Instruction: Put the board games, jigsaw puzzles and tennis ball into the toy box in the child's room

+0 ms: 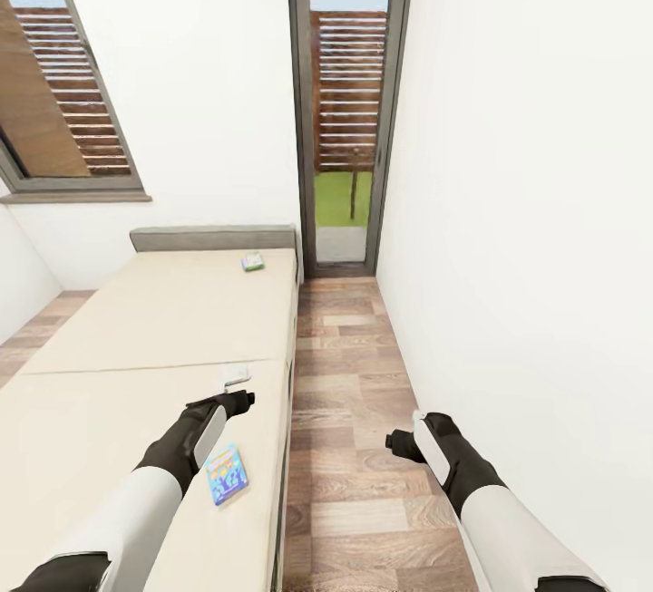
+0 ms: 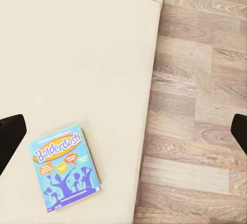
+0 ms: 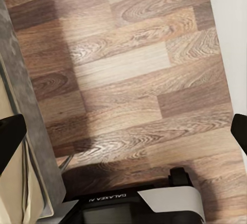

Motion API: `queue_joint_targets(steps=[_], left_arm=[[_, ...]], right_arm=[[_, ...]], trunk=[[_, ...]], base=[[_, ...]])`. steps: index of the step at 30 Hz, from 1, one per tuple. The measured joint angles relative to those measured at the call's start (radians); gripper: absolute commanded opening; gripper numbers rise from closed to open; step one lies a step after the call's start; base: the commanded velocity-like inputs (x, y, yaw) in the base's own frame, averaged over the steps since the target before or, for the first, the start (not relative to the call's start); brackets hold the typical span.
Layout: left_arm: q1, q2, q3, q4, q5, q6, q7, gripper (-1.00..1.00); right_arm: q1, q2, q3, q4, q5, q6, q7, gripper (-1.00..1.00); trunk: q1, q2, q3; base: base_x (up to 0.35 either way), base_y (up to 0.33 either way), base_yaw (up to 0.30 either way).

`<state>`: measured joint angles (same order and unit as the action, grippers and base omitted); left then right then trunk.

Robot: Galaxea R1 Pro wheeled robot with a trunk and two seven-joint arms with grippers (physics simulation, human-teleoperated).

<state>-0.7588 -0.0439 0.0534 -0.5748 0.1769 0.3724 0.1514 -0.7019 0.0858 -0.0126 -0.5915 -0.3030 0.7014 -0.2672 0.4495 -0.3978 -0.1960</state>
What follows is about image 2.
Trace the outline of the board game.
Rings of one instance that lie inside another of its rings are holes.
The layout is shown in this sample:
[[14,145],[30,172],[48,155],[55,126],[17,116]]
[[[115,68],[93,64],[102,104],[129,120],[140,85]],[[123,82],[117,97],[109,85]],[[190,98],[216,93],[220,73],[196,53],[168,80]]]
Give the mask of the board game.
[[101,191],[80,124],[28,142],[48,213]]

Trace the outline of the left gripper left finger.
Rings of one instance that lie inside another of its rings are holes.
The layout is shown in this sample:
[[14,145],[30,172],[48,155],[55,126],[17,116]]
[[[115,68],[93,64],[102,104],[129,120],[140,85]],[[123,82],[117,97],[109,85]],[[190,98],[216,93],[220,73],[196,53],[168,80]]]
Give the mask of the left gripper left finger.
[[0,119],[0,175],[27,133],[23,114]]

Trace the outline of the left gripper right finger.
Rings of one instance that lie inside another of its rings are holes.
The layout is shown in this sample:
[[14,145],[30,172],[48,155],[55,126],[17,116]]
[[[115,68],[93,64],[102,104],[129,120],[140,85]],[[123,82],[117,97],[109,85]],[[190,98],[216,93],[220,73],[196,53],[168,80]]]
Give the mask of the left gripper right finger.
[[247,155],[247,116],[235,114],[231,125],[231,133]]

